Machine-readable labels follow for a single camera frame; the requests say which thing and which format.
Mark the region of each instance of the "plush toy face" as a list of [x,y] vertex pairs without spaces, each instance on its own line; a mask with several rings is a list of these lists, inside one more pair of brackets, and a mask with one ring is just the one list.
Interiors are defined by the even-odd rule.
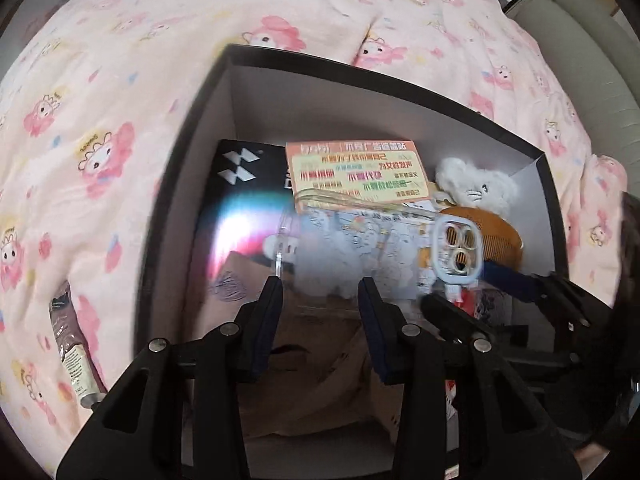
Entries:
[[518,193],[516,183],[501,171],[479,170],[459,158],[445,158],[436,182],[458,205],[505,216]]

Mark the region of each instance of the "blanket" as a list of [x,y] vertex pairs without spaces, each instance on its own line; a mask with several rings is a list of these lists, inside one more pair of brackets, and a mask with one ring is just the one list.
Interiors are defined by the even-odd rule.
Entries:
[[497,0],[71,0],[0,84],[0,405],[53,474],[90,412],[47,305],[68,280],[107,387],[132,359],[147,221],[179,127],[229,43],[304,52],[436,91],[548,156],[570,275],[611,303],[624,169]]

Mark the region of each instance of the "white plush toy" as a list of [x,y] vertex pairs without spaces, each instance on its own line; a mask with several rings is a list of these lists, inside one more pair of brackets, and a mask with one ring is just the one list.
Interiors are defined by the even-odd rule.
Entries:
[[477,207],[504,217],[518,194],[513,179],[501,172],[479,170],[459,158],[445,158],[436,170],[436,183],[458,205]]

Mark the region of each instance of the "white logo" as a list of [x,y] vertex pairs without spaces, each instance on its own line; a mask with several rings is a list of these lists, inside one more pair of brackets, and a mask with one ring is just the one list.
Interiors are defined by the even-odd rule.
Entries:
[[254,160],[260,159],[259,156],[254,155],[248,149],[243,148],[238,155],[236,152],[228,152],[223,155],[225,158],[228,158],[232,163],[234,163],[237,168],[236,171],[233,172],[231,170],[219,171],[218,174],[222,178],[224,178],[229,184],[234,186],[236,184],[236,180],[239,178],[243,182],[247,180],[253,180],[255,175],[249,173],[245,168],[240,166],[240,163],[244,160],[246,162],[253,162]]

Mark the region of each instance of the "yellow label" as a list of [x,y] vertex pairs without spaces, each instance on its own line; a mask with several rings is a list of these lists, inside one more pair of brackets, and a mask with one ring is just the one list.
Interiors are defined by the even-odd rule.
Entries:
[[291,142],[287,161],[294,193],[328,190],[382,203],[429,197],[420,156],[410,140]]

